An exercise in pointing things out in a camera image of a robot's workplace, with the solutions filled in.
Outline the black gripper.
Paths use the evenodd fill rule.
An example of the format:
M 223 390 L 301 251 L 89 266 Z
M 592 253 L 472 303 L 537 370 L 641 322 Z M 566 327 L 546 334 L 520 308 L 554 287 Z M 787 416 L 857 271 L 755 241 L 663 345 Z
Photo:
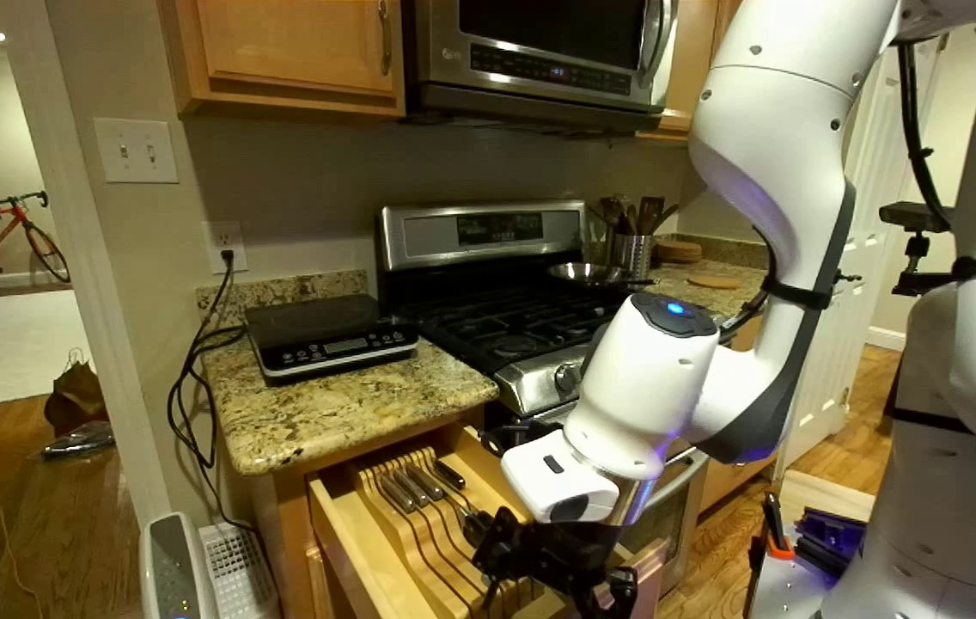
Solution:
M 488 597 L 502 580 L 534 577 L 566 595 L 581 619 L 630 619 L 638 577 L 612 566 L 616 525 L 601 524 L 520 524 L 512 509 L 466 517 L 472 565 L 488 577 Z

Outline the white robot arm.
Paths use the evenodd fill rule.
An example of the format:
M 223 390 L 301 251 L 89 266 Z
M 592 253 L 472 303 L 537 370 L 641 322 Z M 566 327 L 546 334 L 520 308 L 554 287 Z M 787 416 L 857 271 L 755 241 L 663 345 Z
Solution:
M 702 91 L 691 162 L 771 249 L 760 339 L 733 350 L 703 308 L 630 296 L 562 425 L 502 455 L 524 509 L 492 518 L 479 570 L 537 577 L 586 617 L 625 617 L 638 577 L 608 551 L 668 452 L 778 452 L 857 211 L 843 112 L 878 52 L 953 26 L 976 32 L 976 0 L 742 0 Z M 813 619 L 976 619 L 976 123 L 949 234 L 953 271 L 912 305 L 884 488 Z

